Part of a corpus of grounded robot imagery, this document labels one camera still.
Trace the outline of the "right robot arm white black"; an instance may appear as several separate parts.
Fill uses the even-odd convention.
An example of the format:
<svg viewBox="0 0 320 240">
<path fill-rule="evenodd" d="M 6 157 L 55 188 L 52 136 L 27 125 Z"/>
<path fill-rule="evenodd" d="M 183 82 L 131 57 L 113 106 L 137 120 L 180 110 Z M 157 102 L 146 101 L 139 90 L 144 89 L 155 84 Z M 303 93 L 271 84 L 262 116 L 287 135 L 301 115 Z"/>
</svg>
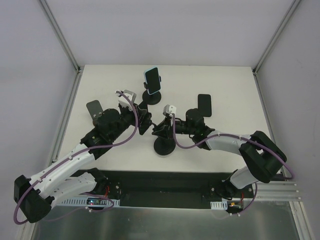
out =
<svg viewBox="0 0 320 240">
<path fill-rule="evenodd" d="M 287 162 L 286 155 L 262 131 L 257 130 L 244 136 L 220 132 L 207 126 L 196 108 L 186 112 L 185 120 L 177 118 L 169 106 L 163 114 L 164 120 L 152 130 L 152 135 L 157 137 L 154 149 L 159 155 L 168 155 L 176 146 L 183 148 L 177 141 L 177 135 L 188 135 L 193 141 L 193 147 L 224 151 L 243 158 L 246 166 L 235 170 L 214 188 L 221 198 L 231 200 L 248 185 L 269 183 Z"/>
</svg>

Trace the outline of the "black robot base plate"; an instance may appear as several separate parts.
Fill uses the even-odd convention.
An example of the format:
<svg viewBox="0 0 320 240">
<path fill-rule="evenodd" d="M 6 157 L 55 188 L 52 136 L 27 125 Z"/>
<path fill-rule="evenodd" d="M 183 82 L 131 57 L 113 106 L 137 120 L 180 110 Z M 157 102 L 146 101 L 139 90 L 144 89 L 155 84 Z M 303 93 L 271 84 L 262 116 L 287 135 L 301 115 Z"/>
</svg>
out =
<svg viewBox="0 0 320 240">
<path fill-rule="evenodd" d="M 230 173 L 101 170 L 107 193 L 121 207 L 210 209 L 222 200 L 217 189 Z"/>
</svg>

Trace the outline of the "black phone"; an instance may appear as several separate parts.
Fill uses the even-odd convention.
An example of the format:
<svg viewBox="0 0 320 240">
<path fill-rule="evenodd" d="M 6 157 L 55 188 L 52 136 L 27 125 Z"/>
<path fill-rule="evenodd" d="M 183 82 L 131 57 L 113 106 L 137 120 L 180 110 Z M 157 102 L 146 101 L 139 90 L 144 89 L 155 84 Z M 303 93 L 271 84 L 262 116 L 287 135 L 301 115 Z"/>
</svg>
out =
<svg viewBox="0 0 320 240">
<path fill-rule="evenodd" d="M 212 98 L 210 94 L 198 94 L 197 108 L 203 117 L 212 116 Z"/>
<path fill-rule="evenodd" d="M 137 105 L 136 109 L 138 115 L 138 131 L 140 135 L 143 135 L 152 125 L 152 114 L 149 112 L 148 105 L 144 101 Z"/>
</svg>

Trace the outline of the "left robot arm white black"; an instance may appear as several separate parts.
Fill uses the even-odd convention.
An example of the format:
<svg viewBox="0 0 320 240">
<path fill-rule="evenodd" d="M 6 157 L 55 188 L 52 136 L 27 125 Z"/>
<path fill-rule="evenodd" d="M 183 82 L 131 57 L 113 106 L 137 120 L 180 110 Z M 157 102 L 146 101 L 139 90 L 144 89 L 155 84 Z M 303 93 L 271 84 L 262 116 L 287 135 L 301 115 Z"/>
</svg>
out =
<svg viewBox="0 0 320 240">
<path fill-rule="evenodd" d="M 130 141 L 136 132 L 143 135 L 151 126 L 152 115 L 145 102 L 136 104 L 127 96 L 121 96 L 118 102 L 119 109 L 103 111 L 96 119 L 94 128 L 66 156 L 31 177 L 21 175 L 15 179 L 15 224 L 36 223 L 57 204 L 74 195 L 101 195 L 106 192 L 108 180 L 96 167 L 79 177 L 69 177 L 112 148 Z M 117 143 L 116 140 L 130 126 L 134 127 L 131 135 Z"/>
</svg>

